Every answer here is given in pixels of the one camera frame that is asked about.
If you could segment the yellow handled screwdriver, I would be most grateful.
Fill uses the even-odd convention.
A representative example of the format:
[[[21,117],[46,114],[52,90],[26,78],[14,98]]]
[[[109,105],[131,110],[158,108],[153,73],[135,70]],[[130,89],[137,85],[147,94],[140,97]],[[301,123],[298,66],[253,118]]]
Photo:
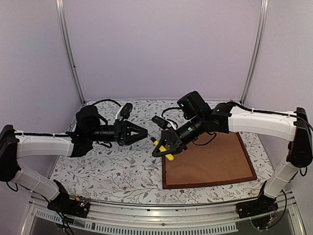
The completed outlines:
[[[157,146],[158,145],[158,140],[156,139],[156,138],[154,138],[154,137],[152,137],[152,136],[150,136],[150,140],[152,141],[152,143],[153,143],[153,145],[154,146]],[[159,151],[160,152],[166,152],[167,151],[167,149],[163,146],[163,145],[161,145],[160,147],[159,147]],[[166,154],[166,155],[164,155],[169,161],[173,161],[174,160],[174,156],[172,155],[172,154]]]

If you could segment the red-brown wooden picture frame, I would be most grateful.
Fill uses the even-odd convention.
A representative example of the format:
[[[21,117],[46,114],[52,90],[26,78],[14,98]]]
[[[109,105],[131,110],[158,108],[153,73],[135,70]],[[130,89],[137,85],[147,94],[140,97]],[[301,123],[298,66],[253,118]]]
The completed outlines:
[[[196,143],[174,156],[162,158],[164,189],[202,188],[254,181],[254,167],[238,133],[202,134]]]

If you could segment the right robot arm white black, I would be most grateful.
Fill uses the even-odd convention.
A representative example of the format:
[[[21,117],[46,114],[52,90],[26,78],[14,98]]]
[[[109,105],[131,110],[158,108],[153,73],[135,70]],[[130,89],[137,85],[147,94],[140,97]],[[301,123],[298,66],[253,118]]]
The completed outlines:
[[[256,213],[264,213],[270,208],[284,186],[300,169],[306,168],[313,161],[311,135],[313,128],[303,108],[297,108],[294,112],[276,112],[247,108],[230,101],[219,103],[211,109],[197,91],[186,94],[177,101],[177,104],[188,122],[174,129],[167,128],[161,118],[153,117],[153,121],[164,129],[152,152],[153,157],[179,154],[204,132],[248,132],[277,137],[289,142],[286,159],[263,184],[258,198],[253,202]]]

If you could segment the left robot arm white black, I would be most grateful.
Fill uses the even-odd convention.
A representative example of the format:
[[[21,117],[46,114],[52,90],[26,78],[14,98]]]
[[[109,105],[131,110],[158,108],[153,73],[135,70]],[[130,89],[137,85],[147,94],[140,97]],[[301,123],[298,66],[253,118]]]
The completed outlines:
[[[96,142],[111,148],[112,143],[129,146],[148,136],[147,129],[128,121],[132,105],[121,107],[112,125],[99,114],[95,105],[88,105],[76,114],[72,132],[26,133],[6,125],[0,133],[0,180],[12,182],[48,199],[61,212],[69,212],[73,200],[61,183],[22,166],[18,160],[30,156],[82,157]]]

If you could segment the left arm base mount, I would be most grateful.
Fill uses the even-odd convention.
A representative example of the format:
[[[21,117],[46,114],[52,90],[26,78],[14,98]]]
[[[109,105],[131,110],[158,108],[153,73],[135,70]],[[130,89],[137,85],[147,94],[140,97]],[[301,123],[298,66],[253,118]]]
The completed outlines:
[[[69,195],[60,193],[54,200],[48,202],[47,208],[60,214],[87,218],[90,202],[83,196],[70,198]]]

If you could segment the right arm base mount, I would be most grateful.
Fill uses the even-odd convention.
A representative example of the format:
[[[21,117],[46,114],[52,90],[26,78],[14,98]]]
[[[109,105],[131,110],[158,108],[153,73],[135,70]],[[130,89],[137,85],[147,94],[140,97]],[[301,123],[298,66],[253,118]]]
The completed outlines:
[[[236,213],[239,218],[252,217],[278,209],[276,199],[261,195],[255,200],[236,204]]]

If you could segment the right aluminium corner post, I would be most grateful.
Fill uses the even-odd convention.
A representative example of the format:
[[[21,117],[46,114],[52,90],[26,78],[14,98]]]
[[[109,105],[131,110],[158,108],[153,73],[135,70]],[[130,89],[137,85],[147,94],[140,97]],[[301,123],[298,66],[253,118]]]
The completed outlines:
[[[260,7],[260,15],[259,15],[259,21],[258,21],[258,27],[257,27],[257,33],[256,33],[256,39],[252,51],[252,57],[249,64],[248,72],[246,81],[244,84],[243,92],[241,95],[240,103],[245,104],[248,98],[248,93],[252,84],[252,80],[254,77],[262,40],[264,36],[264,31],[266,27],[266,21],[267,21],[267,14],[268,14],[268,0],[262,0],[261,1],[261,7]]]

